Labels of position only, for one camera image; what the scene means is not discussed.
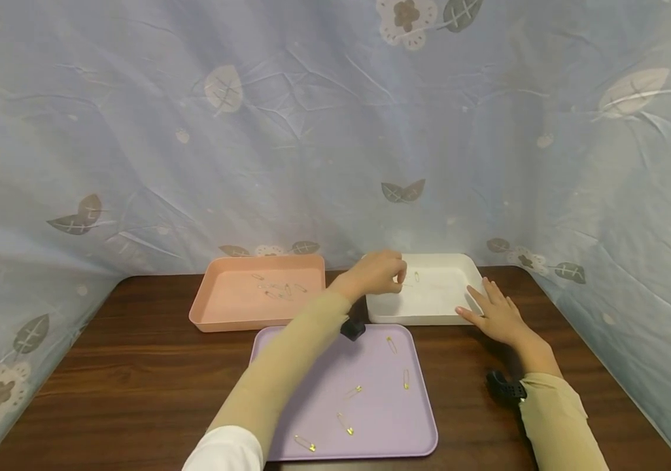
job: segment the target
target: fabric backdrop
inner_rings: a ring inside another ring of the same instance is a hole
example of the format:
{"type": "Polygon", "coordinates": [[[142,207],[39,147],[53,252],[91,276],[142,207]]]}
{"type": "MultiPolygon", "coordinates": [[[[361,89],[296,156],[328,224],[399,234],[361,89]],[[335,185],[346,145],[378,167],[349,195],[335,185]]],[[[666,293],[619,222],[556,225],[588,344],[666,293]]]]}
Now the fabric backdrop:
{"type": "Polygon", "coordinates": [[[0,0],[0,438],[119,279],[381,247],[532,272],[671,444],[671,0],[0,0]]]}

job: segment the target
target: beige sleeve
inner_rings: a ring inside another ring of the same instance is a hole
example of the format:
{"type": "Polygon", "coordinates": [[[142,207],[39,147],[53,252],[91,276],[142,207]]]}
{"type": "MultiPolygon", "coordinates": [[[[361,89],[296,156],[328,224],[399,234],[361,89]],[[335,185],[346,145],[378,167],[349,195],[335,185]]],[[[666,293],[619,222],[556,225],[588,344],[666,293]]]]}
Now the beige sleeve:
{"type": "Polygon", "coordinates": [[[207,431],[224,425],[246,428],[260,441],[267,460],[278,417],[312,363],[339,336],[350,309],[346,298],[329,290],[307,304],[260,351],[207,431]]]}
{"type": "Polygon", "coordinates": [[[522,384],[527,398],[519,408],[540,470],[607,470],[574,389],[547,373],[527,373],[522,384]]]}

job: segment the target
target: right hand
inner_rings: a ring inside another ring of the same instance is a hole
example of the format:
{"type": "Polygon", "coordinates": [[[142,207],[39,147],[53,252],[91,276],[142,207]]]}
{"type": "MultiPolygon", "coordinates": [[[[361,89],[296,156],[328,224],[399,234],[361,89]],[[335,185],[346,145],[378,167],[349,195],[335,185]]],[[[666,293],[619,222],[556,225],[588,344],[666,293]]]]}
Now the right hand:
{"type": "Polygon", "coordinates": [[[495,282],[490,282],[485,277],[483,278],[483,286],[487,292],[487,298],[472,287],[466,287],[466,290],[479,304],[481,311],[485,314],[484,317],[460,306],[456,307],[458,315],[473,323],[489,338],[505,343],[510,347],[516,348],[533,336],[537,336],[524,323],[519,308],[511,301],[510,297],[503,296],[495,282]]]}

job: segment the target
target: hand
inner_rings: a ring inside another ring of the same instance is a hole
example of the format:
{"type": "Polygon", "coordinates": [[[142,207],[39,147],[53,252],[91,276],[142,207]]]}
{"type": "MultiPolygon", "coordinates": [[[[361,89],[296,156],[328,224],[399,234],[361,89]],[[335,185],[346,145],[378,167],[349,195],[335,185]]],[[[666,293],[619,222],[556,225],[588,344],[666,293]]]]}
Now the hand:
{"type": "Polygon", "coordinates": [[[382,250],[366,254],[349,271],[339,275],[330,289],[355,303],[365,294],[401,292],[405,278],[406,262],[401,259],[401,252],[382,250]]]}
{"type": "Polygon", "coordinates": [[[479,304],[481,311],[485,314],[484,317],[463,307],[456,307],[456,313],[479,327],[479,330],[489,338],[510,347],[516,348],[521,343],[537,337],[537,334],[524,323],[519,308],[511,301],[511,298],[503,296],[495,282],[490,282],[485,277],[483,286],[487,292],[487,298],[472,287],[466,287],[466,289],[474,301],[479,304]]]}

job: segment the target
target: white tray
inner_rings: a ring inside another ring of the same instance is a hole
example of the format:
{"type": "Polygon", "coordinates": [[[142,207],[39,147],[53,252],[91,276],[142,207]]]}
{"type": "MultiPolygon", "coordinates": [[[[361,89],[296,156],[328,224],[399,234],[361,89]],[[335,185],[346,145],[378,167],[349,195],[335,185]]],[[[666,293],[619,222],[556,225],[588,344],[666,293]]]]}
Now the white tray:
{"type": "Polygon", "coordinates": [[[456,326],[469,324],[456,314],[456,306],[481,310],[466,292],[471,285],[485,293],[481,274],[462,253],[404,254],[408,266],[399,294],[369,294],[367,312],[376,324],[404,326],[456,326]]]}

